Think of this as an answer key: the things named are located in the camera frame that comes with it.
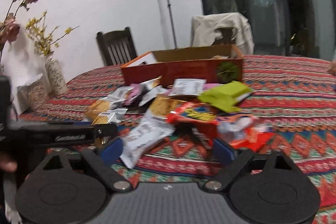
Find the left hand in black glove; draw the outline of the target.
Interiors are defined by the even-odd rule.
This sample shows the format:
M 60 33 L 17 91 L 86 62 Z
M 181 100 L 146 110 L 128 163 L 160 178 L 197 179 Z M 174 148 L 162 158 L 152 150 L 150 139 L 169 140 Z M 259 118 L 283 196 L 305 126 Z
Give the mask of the left hand in black glove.
M 0 154 L 0 169 L 5 172 L 13 173 L 17 170 L 17 162 L 6 153 Z

